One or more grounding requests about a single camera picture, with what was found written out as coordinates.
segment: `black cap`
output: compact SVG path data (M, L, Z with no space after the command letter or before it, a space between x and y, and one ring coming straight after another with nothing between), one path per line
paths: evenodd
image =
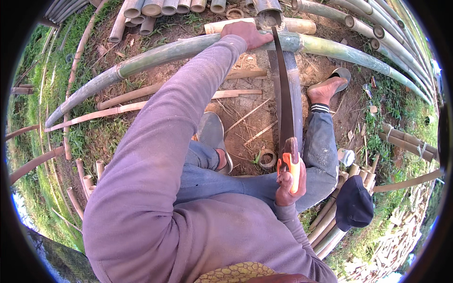
M335 220L338 228L343 232L352 227L368 226L373 220L373 201L359 175L346 180L338 193L336 203Z

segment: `shoe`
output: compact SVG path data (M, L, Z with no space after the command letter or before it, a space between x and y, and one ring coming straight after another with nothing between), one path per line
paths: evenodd
M226 165L219 172L227 175L233 170L233 160L225 148L223 133L224 129L220 117L214 112L205 112L198 126L197 139L200 143L214 149L222 149L225 152Z
M346 68L336 68L335 70L333 70L332 75L330 75L328 79L330 79L331 77L343 77L347 79L347 83L337 88L337 90L335 91L335 93L337 93L344 90L349 85L349 82L351 80L351 72Z

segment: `gray pants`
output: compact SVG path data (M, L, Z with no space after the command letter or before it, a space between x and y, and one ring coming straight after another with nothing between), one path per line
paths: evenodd
M308 120L303 155L307 192L296 202L298 212L325 199L334 190L338 178L332 116L311 112ZM219 157L213 148L191 141L174 205L222 193L240 193L259 198L274 210L275 191L279 187L277 173L237 178L215 172L218 164Z

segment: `yellow honeycomb patterned fabric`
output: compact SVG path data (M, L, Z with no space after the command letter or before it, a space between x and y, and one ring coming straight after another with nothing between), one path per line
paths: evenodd
M277 272L258 262L241 262L205 273L194 283L246 282L250 278L272 274L277 274Z

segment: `man's right hand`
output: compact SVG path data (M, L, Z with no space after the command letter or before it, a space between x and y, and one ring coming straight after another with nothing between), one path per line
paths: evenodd
M242 21L225 25L220 33L220 38L229 34L242 37L247 43L247 50L258 48L274 40L272 33L260 34L254 23Z

